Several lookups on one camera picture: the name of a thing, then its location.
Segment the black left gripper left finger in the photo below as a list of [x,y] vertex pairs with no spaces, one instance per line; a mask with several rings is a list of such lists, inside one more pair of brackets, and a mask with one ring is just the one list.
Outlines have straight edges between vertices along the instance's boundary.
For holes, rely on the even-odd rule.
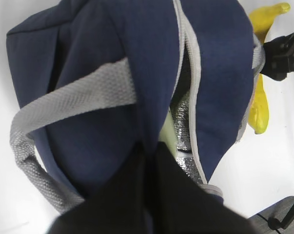
[[119,170],[96,194],[59,216],[50,234],[147,234],[144,152],[136,144]]

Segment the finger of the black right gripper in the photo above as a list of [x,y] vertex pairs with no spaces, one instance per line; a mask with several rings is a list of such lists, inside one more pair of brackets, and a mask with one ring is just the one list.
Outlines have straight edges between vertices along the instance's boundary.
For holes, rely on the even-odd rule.
[[288,73],[294,72],[294,32],[264,43],[263,48],[265,64],[261,74],[283,81]]

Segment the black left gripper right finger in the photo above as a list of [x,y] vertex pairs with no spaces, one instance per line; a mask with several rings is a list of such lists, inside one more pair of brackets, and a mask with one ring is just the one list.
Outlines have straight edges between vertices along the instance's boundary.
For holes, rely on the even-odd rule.
[[196,185],[165,143],[154,154],[157,170],[157,234],[255,234],[252,224]]

